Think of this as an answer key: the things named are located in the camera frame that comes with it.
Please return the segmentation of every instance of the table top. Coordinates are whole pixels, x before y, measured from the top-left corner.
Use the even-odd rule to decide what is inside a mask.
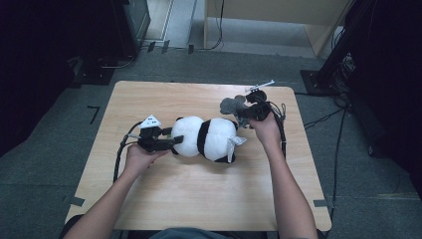
[[[116,152],[123,136],[138,121],[154,115],[161,127],[177,118],[204,120],[233,116],[220,114],[225,98],[246,95],[251,86],[151,82],[118,82],[111,94],[99,132],[78,186],[82,206],[71,205],[67,220],[86,213],[111,187]],[[268,101],[286,105],[287,162],[316,219],[327,231],[331,222],[295,94],[285,87],[264,87]],[[202,155],[167,153],[131,188],[115,229],[162,230],[194,227],[215,231],[276,231],[273,191],[267,157],[255,132],[239,128],[247,141],[235,148],[236,161],[218,163]],[[120,172],[124,168],[121,156]]]

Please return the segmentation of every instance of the tiled floor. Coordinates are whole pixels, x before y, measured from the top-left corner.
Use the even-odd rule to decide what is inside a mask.
[[[204,48],[204,0],[198,0],[196,7],[194,3],[195,0],[174,0],[165,35],[165,40],[170,40],[170,47],[194,45],[197,50]],[[213,47],[219,38],[217,23],[219,19],[208,18],[207,48]],[[305,58],[316,56],[302,24],[223,18],[222,29],[222,43],[214,51]],[[326,59],[330,50],[331,45],[328,44],[319,57]]]

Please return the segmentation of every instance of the black metal base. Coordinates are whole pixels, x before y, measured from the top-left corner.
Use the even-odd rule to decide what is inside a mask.
[[[317,82],[318,71],[301,70],[302,80],[304,81],[307,92],[315,96],[334,96],[338,95],[338,91],[328,85],[319,84]]]
[[[108,86],[114,74],[113,68],[100,68],[90,64],[83,64],[72,83],[72,88],[80,88],[81,85]]]

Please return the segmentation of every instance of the stuffed animal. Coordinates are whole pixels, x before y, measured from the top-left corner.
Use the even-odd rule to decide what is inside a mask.
[[[235,145],[246,141],[236,136],[237,129],[237,124],[228,119],[178,119],[171,130],[171,137],[183,135],[183,141],[175,144],[172,151],[189,157],[201,153],[211,161],[231,163],[235,161]]]

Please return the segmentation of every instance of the white triangular marker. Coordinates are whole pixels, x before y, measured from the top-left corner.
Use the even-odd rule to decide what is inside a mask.
[[[153,127],[153,126],[160,126],[161,122],[158,121],[153,115],[149,116],[147,119],[145,119],[141,124],[140,128],[147,128],[147,127]]]

